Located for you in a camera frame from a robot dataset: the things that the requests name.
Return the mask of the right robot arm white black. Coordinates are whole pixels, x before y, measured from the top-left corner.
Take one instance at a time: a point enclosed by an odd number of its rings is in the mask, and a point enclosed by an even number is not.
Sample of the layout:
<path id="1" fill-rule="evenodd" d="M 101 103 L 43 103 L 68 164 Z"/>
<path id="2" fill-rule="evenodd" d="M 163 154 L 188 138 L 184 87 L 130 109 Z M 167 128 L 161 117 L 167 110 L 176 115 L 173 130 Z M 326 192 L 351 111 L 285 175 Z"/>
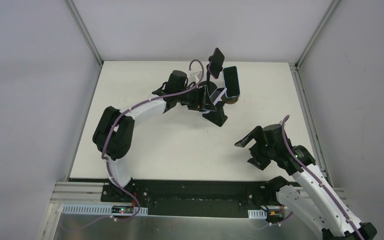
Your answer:
<path id="1" fill-rule="evenodd" d="M 378 231 L 370 222 L 363 222 L 340 199 L 314 157 L 302 145 L 293 146 L 284 124 L 256 126 L 235 143 L 244 148 L 251 140 L 248 163 L 264 170 L 271 161 L 286 171 L 305 191 L 303 198 L 282 176 L 264 185 L 264 200 L 270 205 L 281 204 L 299 217 L 321 240 L 372 240 Z"/>

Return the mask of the black wedge phone stand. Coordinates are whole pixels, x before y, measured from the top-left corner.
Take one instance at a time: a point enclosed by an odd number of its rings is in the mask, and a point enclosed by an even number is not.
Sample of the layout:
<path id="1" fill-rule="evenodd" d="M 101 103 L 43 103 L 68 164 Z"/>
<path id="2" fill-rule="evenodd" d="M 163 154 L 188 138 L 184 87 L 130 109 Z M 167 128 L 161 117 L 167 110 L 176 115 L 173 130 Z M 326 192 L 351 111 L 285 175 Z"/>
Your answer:
<path id="1" fill-rule="evenodd" d="M 225 115 L 224 112 L 224 101 L 218 101 L 215 104 L 216 111 L 210 111 L 209 113 L 203 113 L 202 116 L 210 121 L 211 123 L 215 124 L 218 127 L 222 127 L 226 120 L 228 119 L 228 116 Z"/>

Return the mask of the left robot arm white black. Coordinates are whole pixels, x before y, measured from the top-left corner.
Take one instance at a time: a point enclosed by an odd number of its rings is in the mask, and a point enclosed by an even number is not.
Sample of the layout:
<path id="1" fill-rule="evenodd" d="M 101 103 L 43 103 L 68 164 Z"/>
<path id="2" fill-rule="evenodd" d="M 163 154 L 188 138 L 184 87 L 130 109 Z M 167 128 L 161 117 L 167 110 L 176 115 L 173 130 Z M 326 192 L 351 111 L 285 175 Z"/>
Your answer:
<path id="1" fill-rule="evenodd" d="M 116 165 L 122 163 L 129 152 L 135 127 L 150 118 L 162 115 L 177 104 L 197 112 L 214 112 L 216 105 L 211 100 L 208 81 L 202 72 L 186 74 L 174 70 L 167 81 L 151 95 L 133 106 L 117 109 L 108 106 L 102 113 L 93 133 L 92 141 L 105 161 L 109 181 L 115 185 L 113 195 L 120 202 L 132 198 L 133 189 L 127 185 L 131 175 L 126 169 L 117 173 Z"/>

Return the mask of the phone with lavender case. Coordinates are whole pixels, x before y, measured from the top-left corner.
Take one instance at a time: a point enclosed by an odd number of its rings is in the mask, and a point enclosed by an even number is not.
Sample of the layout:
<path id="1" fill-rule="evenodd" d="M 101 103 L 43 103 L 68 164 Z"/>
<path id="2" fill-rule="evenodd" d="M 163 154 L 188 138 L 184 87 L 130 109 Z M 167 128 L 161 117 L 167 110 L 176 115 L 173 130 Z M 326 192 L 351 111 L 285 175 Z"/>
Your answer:
<path id="1" fill-rule="evenodd" d="M 217 102 L 222 101 L 222 96 L 226 93 L 227 89 L 225 87 L 217 88 L 211 95 L 211 100 L 216 105 Z"/>

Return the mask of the phone with blue case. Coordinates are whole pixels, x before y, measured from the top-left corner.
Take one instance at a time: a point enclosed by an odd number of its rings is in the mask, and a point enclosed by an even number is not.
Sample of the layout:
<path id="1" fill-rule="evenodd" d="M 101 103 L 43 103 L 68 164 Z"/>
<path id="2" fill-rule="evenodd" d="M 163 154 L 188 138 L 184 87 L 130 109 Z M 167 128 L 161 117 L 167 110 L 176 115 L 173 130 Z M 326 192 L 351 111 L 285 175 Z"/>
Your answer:
<path id="1" fill-rule="evenodd" d="M 240 96 L 240 84 L 236 66 L 226 67 L 222 70 L 226 97 L 235 98 Z"/>

